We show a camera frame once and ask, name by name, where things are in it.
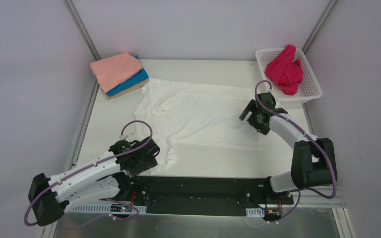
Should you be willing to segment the white printed t shirt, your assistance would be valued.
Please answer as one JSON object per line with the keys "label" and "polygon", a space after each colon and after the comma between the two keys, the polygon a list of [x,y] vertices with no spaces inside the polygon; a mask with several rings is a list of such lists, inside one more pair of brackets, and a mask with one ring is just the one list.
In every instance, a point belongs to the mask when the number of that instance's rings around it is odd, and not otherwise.
{"label": "white printed t shirt", "polygon": [[160,147],[152,174],[178,162],[175,143],[263,150],[264,135],[239,119],[252,89],[150,78],[141,91],[134,118],[151,126]]}

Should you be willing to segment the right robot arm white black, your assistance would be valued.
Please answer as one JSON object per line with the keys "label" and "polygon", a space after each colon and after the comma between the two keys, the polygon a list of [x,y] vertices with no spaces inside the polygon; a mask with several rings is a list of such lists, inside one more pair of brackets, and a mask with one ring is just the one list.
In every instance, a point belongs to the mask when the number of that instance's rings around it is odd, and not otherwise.
{"label": "right robot arm white black", "polygon": [[316,186],[332,185],[336,195],[337,170],[333,142],[305,132],[283,108],[276,108],[271,93],[261,93],[250,100],[241,115],[257,132],[278,134],[293,150],[290,171],[272,176],[262,189],[262,198],[268,203],[280,199],[282,192],[303,189],[314,190]]}

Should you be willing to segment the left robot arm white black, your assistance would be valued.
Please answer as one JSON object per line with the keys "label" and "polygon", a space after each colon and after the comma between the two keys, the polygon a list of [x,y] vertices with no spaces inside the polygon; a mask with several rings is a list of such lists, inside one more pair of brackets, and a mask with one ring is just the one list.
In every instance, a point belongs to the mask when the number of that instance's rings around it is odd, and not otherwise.
{"label": "left robot arm white black", "polygon": [[150,137],[119,140],[96,159],[69,171],[34,176],[28,192],[27,226],[47,226],[77,205],[96,200],[133,200],[131,179],[158,163],[160,147]]}

